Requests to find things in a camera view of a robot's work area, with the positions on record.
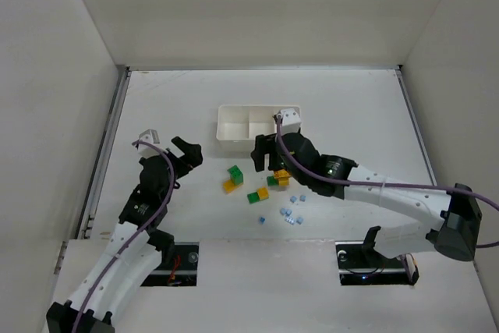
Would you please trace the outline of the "yellow arched lego brick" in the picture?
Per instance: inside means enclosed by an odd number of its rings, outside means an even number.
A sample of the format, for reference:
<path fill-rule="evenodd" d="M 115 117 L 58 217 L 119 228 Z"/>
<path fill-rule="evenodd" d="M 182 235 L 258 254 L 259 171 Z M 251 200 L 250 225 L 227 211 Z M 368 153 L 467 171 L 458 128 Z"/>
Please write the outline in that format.
<path fill-rule="evenodd" d="M 285 169 L 281 169 L 274 172 L 274 178 L 277 180 L 278 185 L 283 187 L 289 185 L 291 175 Z"/>

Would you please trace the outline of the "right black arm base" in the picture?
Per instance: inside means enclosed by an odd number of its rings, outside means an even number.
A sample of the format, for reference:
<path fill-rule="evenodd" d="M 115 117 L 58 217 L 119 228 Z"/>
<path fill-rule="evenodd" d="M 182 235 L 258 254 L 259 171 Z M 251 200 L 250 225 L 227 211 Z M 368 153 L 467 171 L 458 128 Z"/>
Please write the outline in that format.
<path fill-rule="evenodd" d="M 392 259 L 374 250 L 380 226 L 368 230 L 363 241 L 335 243 L 338 277 L 342 286 L 409 285 L 419 281 L 419 268 L 412 254 Z"/>

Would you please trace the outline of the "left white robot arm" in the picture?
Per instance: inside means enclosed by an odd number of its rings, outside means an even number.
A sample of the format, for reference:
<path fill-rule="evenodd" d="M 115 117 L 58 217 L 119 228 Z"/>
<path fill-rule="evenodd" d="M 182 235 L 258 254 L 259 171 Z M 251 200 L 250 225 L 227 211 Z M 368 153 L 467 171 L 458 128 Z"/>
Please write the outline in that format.
<path fill-rule="evenodd" d="M 162 150 L 154 131 L 134 142 L 142 167 L 139 182 L 119 215 L 96 264 L 64 303 L 46 313 L 50 332 L 113 332 L 138 288 L 175 250 L 173 235 L 158 226 L 179 180 L 203 162 L 199 144 L 176 136 L 181 156 Z"/>

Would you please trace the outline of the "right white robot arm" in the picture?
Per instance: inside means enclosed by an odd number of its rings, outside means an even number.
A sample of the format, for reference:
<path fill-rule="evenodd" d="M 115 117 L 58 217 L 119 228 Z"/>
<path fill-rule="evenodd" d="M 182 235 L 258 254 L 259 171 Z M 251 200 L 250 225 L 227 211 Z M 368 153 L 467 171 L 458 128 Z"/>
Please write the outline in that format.
<path fill-rule="evenodd" d="M 284 169 L 323 197 L 372 204 L 410 218 L 394 228 L 370 228 L 363 250 L 395 258 L 436 251 L 453 260 L 475 257 L 482 214 L 465 185 L 439 190 L 396 182 L 355 161 L 320 154 L 301 133 L 259 135 L 250 154 L 258 172 Z"/>

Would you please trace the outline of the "green lego brick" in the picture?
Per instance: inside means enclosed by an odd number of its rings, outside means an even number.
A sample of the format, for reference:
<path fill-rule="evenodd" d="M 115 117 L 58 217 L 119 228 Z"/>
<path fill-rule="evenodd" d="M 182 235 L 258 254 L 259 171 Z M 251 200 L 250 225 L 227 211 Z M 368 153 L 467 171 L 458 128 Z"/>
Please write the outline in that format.
<path fill-rule="evenodd" d="M 279 186 L 279 181 L 274 176 L 267 177 L 267 184 L 269 186 Z"/>
<path fill-rule="evenodd" d="M 247 199 L 249 201 L 249 204 L 255 204 L 260 201 L 260 197 L 257 192 L 249 193 L 247 195 Z"/>
<path fill-rule="evenodd" d="M 230 179 L 235 186 L 243 184 L 244 178 L 243 173 L 237 165 L 233 165 L 228 169 Z"/>

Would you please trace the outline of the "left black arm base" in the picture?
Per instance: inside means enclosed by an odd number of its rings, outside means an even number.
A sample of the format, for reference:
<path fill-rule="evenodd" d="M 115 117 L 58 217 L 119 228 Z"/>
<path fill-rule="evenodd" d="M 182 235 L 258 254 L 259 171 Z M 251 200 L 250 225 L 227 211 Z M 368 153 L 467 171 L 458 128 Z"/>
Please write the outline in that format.
<path fill-rule="evenodd" d="M 175 244 L 171 256 L 164 255 L 161 264 L 143 281 L 142 287 L 193 287 L 197 284 L 198 242 Z"/>

